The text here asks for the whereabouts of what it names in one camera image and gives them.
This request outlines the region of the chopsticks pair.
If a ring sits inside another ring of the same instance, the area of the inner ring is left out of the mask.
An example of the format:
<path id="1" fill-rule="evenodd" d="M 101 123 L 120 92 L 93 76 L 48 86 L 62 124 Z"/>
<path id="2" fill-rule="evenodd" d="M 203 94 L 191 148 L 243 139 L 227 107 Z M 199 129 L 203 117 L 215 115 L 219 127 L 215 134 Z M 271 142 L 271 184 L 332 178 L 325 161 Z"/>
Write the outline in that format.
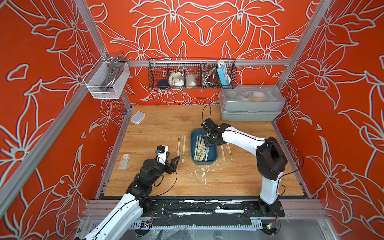
<path id="1" fill-rule="evenodd" d="M 177 156 L 180 155 L 181 134 L 178 135 Z"/>
<path id="2" fill-rule="evenodd" d="M 195 161 L 197 161 L 197 154 L 198 154 L 199 145 L 200 145 L 200 135 L 197 135 L 195 153 L 194 153 L 194 160 Z"/>
<path id="3" fill-rule="evenodd" d="M 230 146 L 229 143 L 227 143 L 227 148 L 228 148 L 228 151 L 229 151 L 230 160 L 231 160 L 231 162 L 234 162 L 233 154 L 232 154 L 232 151 L 231 151 L 231 146 Z"/>
<path id="4" fill-rule="evenodd" d="M 184 164 L 184 162 L 185 162 L 185 157 L 186 157 L 186 136 L 184 136 L 184 138 L 183 138 L 183 151 L 182 151 L 182 164 Z"/>
<path id="5" fill-rule="evenodd" d="M 224 151 L 223 145 L 221 145 L 221 153 L 222 153 L 223 162 L 226 163 L 225 151 Z"/>
<path id="6" fill-rule="evenodd" d="M 200 136 L 200 145 L 199 145 L 198 154 L 197 154 L 197 161 L 198 162 L 203 161 L 203 158 L 205 155 L 205 149 L 206 149 L 206 146 L 205 146 L 205 142 L 204 142 L 204 136 Z"/>
<path id="7" fill-rule="evenodd" d="M 205 149 L 205 155 L 204 155 L 204 158 L 203 158 L 203 161 L 204 161 L 204 162 L 206 162 L 206 161 L 208 160 L 209 151 L 210 151 L 209 148 L 206 148 L 206 149 Z"/>

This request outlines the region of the teal plastic storage box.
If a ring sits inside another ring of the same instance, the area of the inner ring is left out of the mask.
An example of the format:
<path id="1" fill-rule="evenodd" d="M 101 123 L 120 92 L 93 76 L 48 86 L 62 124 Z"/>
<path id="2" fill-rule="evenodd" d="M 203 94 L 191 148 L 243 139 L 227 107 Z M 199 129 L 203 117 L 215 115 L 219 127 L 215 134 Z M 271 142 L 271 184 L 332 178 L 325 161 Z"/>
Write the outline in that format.
<path id="1" fill-rule="evenodd" d="M 196 165 L 211 165 L 218 159 L 216 146 L 207 147 L 204 141 L 206 136 L 203 129 L 191 132 L 191 159 Z"/>

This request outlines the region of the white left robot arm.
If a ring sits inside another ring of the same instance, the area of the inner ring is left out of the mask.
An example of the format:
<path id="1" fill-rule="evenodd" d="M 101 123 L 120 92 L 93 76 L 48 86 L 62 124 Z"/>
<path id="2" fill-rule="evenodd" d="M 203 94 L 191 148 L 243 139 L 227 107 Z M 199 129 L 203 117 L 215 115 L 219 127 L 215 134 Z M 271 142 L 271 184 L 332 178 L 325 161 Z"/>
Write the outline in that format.
<path id="1" fill-rule="evenodd" d="M 152 186 L 164 173 L 176 172 L 180 156 L 168 162 L 169 153 L 157 154 L 155 159 L 144 161 L 126 193 L 113 210 L 89 232 L 84 240 L 119 240 L 131 225 L 138 220 L 151 202 Z"/>

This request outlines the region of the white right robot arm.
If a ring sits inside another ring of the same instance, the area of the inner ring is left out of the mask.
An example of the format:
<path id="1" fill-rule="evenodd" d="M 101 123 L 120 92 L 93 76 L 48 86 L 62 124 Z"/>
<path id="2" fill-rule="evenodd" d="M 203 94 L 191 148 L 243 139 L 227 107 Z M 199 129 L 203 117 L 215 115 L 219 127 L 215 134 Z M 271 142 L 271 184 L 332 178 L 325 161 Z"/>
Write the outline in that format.
<path id="1" fill-rule="evenodd" d="M 259 213 L 269 216 L 278 208 L 280 180 L 288 160 L 280 143 L 273 137 L 255 137 L 237 130 L 229 124 L 217 125 L 208 118 L 201 124 L 205 131 L 206 147 L 221 146 L 227 143 L 236 145 L 257 158 L 257 167 L 262 175 L 262 189 L 258 199 Z"/>

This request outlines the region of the wrapped chopsticks pair in box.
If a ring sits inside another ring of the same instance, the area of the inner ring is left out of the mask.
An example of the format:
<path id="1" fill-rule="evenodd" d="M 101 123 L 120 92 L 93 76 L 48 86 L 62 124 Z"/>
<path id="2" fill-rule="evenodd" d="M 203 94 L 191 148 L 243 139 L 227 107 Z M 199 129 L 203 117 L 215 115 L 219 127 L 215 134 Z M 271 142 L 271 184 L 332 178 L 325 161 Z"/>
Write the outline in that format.
<path id="1" fill-rule="evenodd" d="M 204 158 L 203 158 L 203 161 L 204 161 L 204 162 L 206 162 L 206 161 L 208 160 L 209 151 L 210 151 L 209 148 L 206 148 L 206 149 L 205 149 L 205 155 L 204 155 Z"/>
<path id="2" fill-rule="evenodd" d="M 197 154 L 198 154 L 199 145 L 200 145 L 200 135 L 197 135 L 195 153 L 194 153 L 194 160 L 195 161 L 197 161 Z"/>
<path id="3" fill-rule="evenodd" d="M 204 142 L 204 136 L 200 136 L 200 145 L 199 145 L 198 154 L 197 154 L 197 161 L 198 162 L 203 161 L 203 158 L 205 155 L 205 149 L 206 149 L 206 146 L 205 146 L 205 142 Z"/>

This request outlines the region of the light blue box in basket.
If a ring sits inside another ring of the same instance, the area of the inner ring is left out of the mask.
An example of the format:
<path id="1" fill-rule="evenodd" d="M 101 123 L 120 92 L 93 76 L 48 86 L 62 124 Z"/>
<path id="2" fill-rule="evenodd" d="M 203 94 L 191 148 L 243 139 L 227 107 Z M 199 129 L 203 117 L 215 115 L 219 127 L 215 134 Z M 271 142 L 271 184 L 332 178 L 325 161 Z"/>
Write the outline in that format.
<path id="1" fill-rule="evenodd" d="M 228 75 L 228 70 L 226 63 L 223 60 L 217 62 L 217 72 L 222 86 L 229 86 L 231 84 L 230 76 Z"/>

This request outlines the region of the small clear plastic case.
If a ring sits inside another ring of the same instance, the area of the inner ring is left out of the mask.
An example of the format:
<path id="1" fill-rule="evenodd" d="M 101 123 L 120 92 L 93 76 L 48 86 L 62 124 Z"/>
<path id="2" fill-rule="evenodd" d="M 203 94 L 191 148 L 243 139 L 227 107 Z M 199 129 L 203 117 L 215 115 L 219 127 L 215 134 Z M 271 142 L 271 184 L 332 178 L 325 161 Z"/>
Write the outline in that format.
<path id="1" fill-rule="evenodd" d="M 126 170 L 129 166 L 130 159 L 131 159 L 131 154 L 122 154 L 118 169 Z"/>

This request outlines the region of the grey lidded plastic container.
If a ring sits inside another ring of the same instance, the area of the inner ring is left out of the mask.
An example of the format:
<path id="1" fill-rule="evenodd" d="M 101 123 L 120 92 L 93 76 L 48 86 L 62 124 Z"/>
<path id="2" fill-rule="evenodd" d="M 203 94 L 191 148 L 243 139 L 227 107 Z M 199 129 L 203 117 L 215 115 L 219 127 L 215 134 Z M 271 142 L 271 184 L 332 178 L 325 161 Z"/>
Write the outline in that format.
<path id="1" fill-rule="evenodd" d="M 275 85 L 238 85 L 219 93 L 221 120 L 271 122 L 281 114 L 285 99 Z"/>

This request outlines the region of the white crumpled bag in basket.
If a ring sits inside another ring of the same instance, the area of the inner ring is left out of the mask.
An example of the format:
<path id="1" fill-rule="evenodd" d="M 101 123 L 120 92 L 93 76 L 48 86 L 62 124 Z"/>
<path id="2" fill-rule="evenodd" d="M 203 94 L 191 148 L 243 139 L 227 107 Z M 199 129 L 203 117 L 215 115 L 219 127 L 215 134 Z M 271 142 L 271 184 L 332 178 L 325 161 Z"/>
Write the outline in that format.
<path id="1" fill-rule="evenodd" d="M 185 78 L 181 72 L 172 72 L 168 80 L 170 87 L 181 88 L 185 85 Z"/>

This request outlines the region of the metal tongs in bin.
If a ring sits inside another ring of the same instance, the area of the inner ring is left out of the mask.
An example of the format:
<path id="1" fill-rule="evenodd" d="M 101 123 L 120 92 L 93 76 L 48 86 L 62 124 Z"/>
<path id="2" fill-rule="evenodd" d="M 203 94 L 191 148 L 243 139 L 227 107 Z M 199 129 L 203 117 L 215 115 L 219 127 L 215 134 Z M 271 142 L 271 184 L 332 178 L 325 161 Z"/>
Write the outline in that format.
<path id="1" fill-rule="evenodd" d="M 120 66 L 120 65 L 115 66 L 116 63 L 119 63 L 122 60 L 123 60 L 123 56 L 111 57 L 111 62 L 109 64 L 107 77 L 101 83 L 101 86 L 100 86 L 100 90 L 102 92 L 106 92 L 109 89 L 109 87 L 112 87 L 115 84 L 116 80 L 124 71 L 123 66 Z"/>

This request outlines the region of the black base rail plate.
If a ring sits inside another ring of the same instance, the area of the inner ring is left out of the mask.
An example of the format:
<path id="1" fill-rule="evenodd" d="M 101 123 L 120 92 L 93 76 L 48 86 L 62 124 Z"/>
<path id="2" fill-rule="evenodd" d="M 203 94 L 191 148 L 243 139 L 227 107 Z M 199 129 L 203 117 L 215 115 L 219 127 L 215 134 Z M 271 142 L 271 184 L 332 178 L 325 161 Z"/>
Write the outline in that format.
<path id="1" fill-rule="evenodd" d="M 240 227 L 251 226 L 252 219 L 263 224 L 286 216 L 280 201 L 271 207 L 259 203 L 258 196 L 155 197 L 145 216 L 154 212 L 156 227 Z"/>

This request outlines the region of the white network switch box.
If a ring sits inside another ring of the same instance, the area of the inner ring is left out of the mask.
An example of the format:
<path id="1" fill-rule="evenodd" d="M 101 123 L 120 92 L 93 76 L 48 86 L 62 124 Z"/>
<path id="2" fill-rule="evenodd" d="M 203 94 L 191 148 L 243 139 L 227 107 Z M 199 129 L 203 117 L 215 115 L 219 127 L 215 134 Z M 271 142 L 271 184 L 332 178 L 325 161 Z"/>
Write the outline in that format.
<path id="1" fill-rule="evenodd" d="M 133 117 L 131 117 L 131 122 L 133 124 L 139 125 L 145 117 L 146 117 L 145 113 L 138 111 L 137 113 L 135 113 Z"/>

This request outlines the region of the clear plastic wall bin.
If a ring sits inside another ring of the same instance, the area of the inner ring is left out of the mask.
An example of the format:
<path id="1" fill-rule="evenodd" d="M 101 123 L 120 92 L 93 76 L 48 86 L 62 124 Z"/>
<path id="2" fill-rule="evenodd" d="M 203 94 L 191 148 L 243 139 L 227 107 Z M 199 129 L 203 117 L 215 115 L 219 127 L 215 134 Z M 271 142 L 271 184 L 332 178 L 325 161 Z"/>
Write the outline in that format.
<path id="1" fill-rule="evenodd" d="M 94 99 L 117 100 L 130 76 L 128 63 L 114 58 L 110 63 L 98 62 L 84 83 Z"/>

